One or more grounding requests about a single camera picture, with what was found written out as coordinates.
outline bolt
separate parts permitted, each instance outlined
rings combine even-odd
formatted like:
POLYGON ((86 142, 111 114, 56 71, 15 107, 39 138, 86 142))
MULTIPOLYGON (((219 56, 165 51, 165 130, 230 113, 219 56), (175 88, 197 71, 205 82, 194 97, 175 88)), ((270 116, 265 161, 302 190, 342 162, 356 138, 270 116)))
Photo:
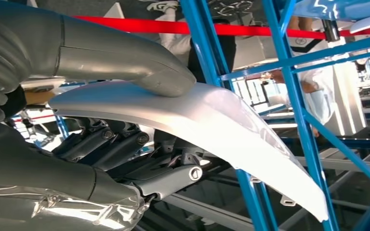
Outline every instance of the bolt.
POLYGON ((103 139, 105 140, 109 140, 113 138, 113 136, 114 136, 114 133, 110 130, 103 132, 103 139))
POLYGON ((190 171, 189 171, 189 178, 192 180, 192 181, 197 181, 199 180, 200 178, 202 177, 202 169, 198 166, 198 167, 193 167, 190 171))
POLYGON ((148 135, 141 135, 137 138, 137 143, 140 145, 144 145, 149 141, 148 135))

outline metal bracket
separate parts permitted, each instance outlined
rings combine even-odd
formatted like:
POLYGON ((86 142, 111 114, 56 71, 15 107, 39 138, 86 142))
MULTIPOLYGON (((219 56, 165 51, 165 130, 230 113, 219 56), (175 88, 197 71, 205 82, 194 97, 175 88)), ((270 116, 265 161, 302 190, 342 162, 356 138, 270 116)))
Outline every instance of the metal bracket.
POLYGON ((143 196, 155 194, 155 200, 162 200, 195 183, 201 177, 201 167, 187 165, 175 169, 165 168, 129 174, 126 179, 132 181, 143 196))
POLYGON ((261 180, 259 180, 259 179, 257 179, 256 177, 254 177, 254 176, 250 176, 250 182, 252 183, 252 184, 254 184, 254 183, 260 183, 260 182, 262 182, 261 180))
POLYGON ((297 203, 295 201, 293 201, 292 199, 286 197, 285 195, 282 195, 281 200, 280 200, 280 204, 282 204, 284 206, 294 207, 294 206, 296 206, 297 203))

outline metal clamp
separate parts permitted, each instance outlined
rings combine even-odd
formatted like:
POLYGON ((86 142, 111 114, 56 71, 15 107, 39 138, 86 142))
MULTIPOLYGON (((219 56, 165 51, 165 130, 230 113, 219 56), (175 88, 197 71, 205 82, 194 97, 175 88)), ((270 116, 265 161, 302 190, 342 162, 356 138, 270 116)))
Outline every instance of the metal clamp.
POLYGON ((294 206, 296 206, 297 203, 295 201, 293 201, 292 199, 286 197, 285 195, 282 195, 281 200, 280 200, 280 204, 282 204, 284 206, 294 207, 294 206))
POLYGON ((262 182, 261 180, 259 180, 258 178, 256 178, 256 177, 254 177, 254 176, 250 176, 250 182, 252 183, 252 184, 254 184, 254 183, 260 183, 260 182, 262 182))

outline reflective surface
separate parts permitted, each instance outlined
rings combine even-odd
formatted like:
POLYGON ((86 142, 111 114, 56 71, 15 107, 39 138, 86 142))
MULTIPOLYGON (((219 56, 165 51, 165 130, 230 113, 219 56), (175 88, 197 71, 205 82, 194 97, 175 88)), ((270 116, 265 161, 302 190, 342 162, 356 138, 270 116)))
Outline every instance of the reflective surface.
POLYGON ((196 84, 177 98, 160 97, 129 82, 86 85, 50 102, 61 116, 122 120, 163 130, 243 169, 327 219, 325 197, 294 155, 233 92, 196 84))
MULTIPOLYGON (((277 0, 283 8, 285 0, 277 0)), ((297 16, 339 21, 357 21, 370 17, 370 0, 299 0, 297 16)))
POLYGON ((129 231, 143 205, 140 196, 103 205, 49 189, 0 186, 0 231, 129 231))

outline robotic arm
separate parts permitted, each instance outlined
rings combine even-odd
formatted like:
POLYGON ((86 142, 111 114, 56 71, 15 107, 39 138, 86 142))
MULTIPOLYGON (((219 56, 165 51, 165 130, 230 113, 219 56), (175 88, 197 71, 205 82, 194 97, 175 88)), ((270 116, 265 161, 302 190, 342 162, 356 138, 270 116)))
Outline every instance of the robotic arm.
MULTIPOLYGON (((157 43, 42 9, 0 1, 0 105, 8 100, 5 94, 16 90, 20 82, 39 76, 121 79, 165 97, 181 96, 195 83, 191 72, 157 43)), ((4 117, 0 109, 0 122, 4 117)), ((134 203, 137 211, 131 213, 131 218, 117 218, 125 225, 114 230, 129 230, 126 228, 135 226, 143 212, 139 210, 144 200, 135 187, 116 183, 98 168, 44 155, 31 148, 16 130, 3 124, 0 124, 0 186, 9 186, 0 188, 0 201, 5 201, 0 206, 5 205, 2 208, 5 211, 16 211, 6 213, 4 218, 10 220, 28 220, 31 211, 32 217, 50 211, 65 216, 79 214, 78 218, 82 218, 85 213, 76 213, 76 208, 70 213, 70 202, 80 203, 73 198, 87 200, 90 206, 99 203, 100 214, 95 219, 104 219, 93 220, 92 215, 85 215, 95 224, 105 221, 111 224, 111 214, 124 207, 116 202, 134 203), (67 196, 53 198, 50 195, 53 192, 67 196), (18 196, 26 196, 25 201, 30 203, 19 207, 18 200, 14 200, 18 196), (65 207, 55 206, 62 203, 65 207), (22 211, 29 214, 20 217, 22 211)), ((80 230, 93 230, 92 226, 84 227, 80 230)))
POLYGON ((173 54, 155 42, 0 1, 0 105, 6 102, 4 93, 30 76, 121 79, 166 97, 185 94, 196 81, 173 54))

